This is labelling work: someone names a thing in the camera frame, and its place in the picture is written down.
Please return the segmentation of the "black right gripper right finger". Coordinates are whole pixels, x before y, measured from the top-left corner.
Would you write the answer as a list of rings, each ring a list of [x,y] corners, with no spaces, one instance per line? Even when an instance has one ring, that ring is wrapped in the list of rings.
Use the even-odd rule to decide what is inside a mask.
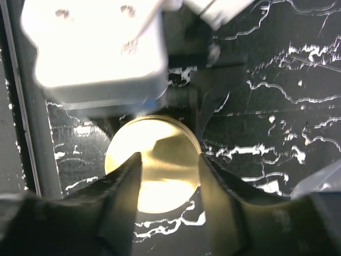
[[[340,255],[340,193],[288,200],[199,158],[200,190],[213,255]]]

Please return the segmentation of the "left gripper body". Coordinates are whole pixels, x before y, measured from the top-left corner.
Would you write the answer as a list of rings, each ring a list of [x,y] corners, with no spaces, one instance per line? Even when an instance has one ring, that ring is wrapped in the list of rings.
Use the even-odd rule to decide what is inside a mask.
[[[132,87],[142,99],[119,97],[112,106],[90,108],[87,117],[113,137],[126,115],[184,117],[184,124],[201,139],[205,127],[233,84],[243,83],[246,55],[227,55],[214,44],[213,29],[201,16],[183,5],[175,12],[163,11],[159,25],[168,61],[161,79],[146,79]]]

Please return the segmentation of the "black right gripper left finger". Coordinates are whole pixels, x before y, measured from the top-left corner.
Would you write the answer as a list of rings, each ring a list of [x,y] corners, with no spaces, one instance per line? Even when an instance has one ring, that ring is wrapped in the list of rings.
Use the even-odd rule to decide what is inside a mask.
[[[1,194],[1,255],[130,255],[141,173],[135,153],[63,199]]]

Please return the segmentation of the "gold jar lid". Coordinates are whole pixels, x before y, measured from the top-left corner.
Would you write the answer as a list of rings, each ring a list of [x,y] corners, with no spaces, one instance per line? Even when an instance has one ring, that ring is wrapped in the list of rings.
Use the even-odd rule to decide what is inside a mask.
[[[172,211],[197,190],[201,149],[196,136],[183,123],[160,115],[136,118],[113,136],[104,169],[109,174],[134,153],[142,159],[137,209],[148,214]]]

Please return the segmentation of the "clear plastic scoop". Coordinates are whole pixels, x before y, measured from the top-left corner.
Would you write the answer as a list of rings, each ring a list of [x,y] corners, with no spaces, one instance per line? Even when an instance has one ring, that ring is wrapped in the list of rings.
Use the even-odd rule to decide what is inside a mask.
[[[293,189],[291,199],[297,199],[312,192],[340,192],[341,162],[337,160],[314,174],[301,180]]]

